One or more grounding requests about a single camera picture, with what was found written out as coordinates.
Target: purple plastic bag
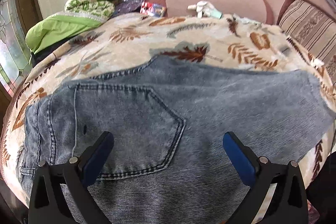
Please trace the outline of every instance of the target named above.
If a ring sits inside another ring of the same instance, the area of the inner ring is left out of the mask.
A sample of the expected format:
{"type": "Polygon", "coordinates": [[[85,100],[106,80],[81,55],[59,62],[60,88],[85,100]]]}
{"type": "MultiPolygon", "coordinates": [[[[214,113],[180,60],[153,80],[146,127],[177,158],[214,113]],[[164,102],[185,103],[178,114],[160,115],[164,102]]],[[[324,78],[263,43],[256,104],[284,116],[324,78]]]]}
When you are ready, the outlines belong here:
{"type": "Polygon", "coordinates": [[[133,12],[139,9],[143,2],[144,0],[122,0],[122,2],[115,7],[114,13],[111,18],[133,12]]]}

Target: pillow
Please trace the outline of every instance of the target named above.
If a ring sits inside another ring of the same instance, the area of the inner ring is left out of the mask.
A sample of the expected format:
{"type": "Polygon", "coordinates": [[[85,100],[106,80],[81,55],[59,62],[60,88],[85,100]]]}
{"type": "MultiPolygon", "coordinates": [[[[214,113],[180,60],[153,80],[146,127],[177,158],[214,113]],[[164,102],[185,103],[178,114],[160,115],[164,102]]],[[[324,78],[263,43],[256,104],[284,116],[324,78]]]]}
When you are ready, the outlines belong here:
{"type": "Polygon", "coordinates": [[[322,60],[332,81],[336,81],[336,23],[332,19],[304,0],[295,0],[279,26],[322,60]]]}

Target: metal screw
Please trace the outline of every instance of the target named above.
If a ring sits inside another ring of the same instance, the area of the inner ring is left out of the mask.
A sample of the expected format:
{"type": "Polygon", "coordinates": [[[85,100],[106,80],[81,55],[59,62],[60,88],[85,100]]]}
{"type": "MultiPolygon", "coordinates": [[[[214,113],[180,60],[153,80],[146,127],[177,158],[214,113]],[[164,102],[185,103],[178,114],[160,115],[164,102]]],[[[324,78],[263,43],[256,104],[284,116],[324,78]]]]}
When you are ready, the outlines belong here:
{"type": "Polygon", "coordinates": [[[260,157],[259,160],[262,164],[268,163],[268,159],[266,157],[260,157]]]}
{"type": "Polygon", "coordinates": [[[78,160],[77,157],[72,157],[72,158],[70,158],[69,162],[70,162],[71,164],[75,164],[75,163],[77,162],[77,160],[78,160]]]}
{"type": "Polygon", "coordinates": [[[292,160],[292,161],[291,161],[291,165],[292,165],[293,167],[298,167],[298,164],[297,164],[297,162],[296,162],[296,161],[294,161],[294,160],[292,160]]]}
{"type": "Polygon", "coordinates": [[[43,167],[43,166],[45,166],[45,164],[46,164],[45,160],[40,160],[39,161],[39,167],[43,167]]]}

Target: jeans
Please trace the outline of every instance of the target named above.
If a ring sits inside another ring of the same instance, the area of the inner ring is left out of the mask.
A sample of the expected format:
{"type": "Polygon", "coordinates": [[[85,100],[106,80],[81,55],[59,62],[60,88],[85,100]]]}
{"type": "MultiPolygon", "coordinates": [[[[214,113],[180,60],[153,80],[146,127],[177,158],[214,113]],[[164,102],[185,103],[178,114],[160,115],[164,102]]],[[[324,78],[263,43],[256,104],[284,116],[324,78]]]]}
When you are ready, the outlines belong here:
{"type": "MultiPolygon", "coordinates": [[[[257,156],[287,164],[303,158],[334,118],[307,72],[156,56],[67,82],[28,107],[19,179],[30,195],[40,160],[65,163],[110,131],[114,148],[89,191],[112,223],[220,223],[248,191],[222,148],[224,133],[235,132],[257,156]]],[[[66,186],[63,192],[84,223],[66,186]]]]}

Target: dark cloth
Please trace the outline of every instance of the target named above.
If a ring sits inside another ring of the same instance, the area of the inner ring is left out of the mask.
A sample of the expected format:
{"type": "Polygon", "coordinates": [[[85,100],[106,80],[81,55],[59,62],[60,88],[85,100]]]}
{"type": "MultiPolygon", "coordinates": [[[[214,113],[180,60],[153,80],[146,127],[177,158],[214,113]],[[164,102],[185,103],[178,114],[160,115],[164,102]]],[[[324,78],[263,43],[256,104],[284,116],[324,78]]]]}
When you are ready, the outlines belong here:
{"type": "Polygon", "coordinates": [[[63,45],[65,42],[69,41],[73,37],[67,37],[62,39],[61,41],[58,41],[54,43],[53,45],[50,45],[49,47],[46,47],[45,49],[41,50],[40,52],[34,54],[31,53],[31,64],[33,68],[40,63],[43,59],[45,59],[49,54],[51,54],[53,51],[55,51],[59,46],[63,45]]]}
{"type": "Polygon", "coordinates": [[[320,214],[316,224],[336,223],[336,152],[327,158],[306,192],[308,200],[320,214]]]}

